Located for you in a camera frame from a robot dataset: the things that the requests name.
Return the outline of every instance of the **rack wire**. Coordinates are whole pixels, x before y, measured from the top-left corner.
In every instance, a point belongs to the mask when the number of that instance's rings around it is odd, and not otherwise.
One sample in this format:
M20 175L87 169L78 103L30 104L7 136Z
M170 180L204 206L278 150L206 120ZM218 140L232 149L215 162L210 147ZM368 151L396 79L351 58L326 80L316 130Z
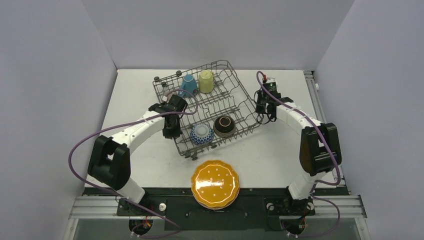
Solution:
M240 82L237 73L227 60L218 60L185 71L177 71L175 74L159 78L155 77L153 87L157 99L162 102L168 97L168 93L180 88L183 76L191 74L199 84L199 74L203 70L211 70L214 77L214 88L211 93L199 92L195 97L199 102L198 111L194 115L183 115L180 120L181 136L174 139L178 153L185 158L196 160L198 154L218 146L232 142L251 134L259 126L254 112L255 105L245 87ZM195 101L191 97L184 98L188 111L193 111ZM236 132L229 137L214 135L211 142L195 145L190 139L190 130L195 124L208 124L213 126L220 116L230 116L236 127Z

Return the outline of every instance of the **yellow plate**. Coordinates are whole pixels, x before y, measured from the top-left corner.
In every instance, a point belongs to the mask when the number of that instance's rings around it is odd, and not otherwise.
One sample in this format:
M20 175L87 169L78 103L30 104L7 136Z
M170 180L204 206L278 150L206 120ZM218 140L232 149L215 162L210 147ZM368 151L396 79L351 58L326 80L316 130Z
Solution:
M225 208L236 199L240 189L239 176L231 165L208 160L199 165L191 177L191 191L200 205Z

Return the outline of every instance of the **white table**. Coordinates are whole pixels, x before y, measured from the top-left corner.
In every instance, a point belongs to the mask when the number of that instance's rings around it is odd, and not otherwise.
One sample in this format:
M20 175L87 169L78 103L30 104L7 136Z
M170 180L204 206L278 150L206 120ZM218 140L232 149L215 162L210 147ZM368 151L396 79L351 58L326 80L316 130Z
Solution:
M140 118L157 97L152 85L155 76L175 74L176 70L120 69L102 128L133 122ZM253 97L259 89L256 70L236 70L238 78ZM311 117L316 117L303 71L266 70L276 78L278 91L290 97ZM105 132L105 136L120 129ZM197 160L178 154L174 141L162 132L154 134L131 155L131 177L142 187L189 188L196 167L206 160L222 160L237 171L242 188L285 188L303 170L299 162L300 136L282 121L261 125L247 137L200 153ZM101 186L91 176L87 180ZM323 180L333 182L332 172ZM331 186L319 184L319 188Z

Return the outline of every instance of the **white wall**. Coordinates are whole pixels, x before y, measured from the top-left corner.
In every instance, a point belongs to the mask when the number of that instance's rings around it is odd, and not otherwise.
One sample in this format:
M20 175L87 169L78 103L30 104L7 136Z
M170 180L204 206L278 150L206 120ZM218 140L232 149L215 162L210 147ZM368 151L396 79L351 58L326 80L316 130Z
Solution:
M424 3L356 0L315 78L372 239L424 239Z
M62 239L115 75L80 1L0 3L0 239Z
M81 0L118 68L315 70L354 0Z

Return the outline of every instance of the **blue and white bowl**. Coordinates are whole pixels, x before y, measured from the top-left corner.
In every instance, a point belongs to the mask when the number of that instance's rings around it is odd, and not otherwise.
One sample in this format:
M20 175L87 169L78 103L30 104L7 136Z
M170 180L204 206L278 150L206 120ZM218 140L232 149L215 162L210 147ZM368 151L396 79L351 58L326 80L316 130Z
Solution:
M209 143L214 139L214 130L207 124L196 124L190 131L190 139L197 146Z

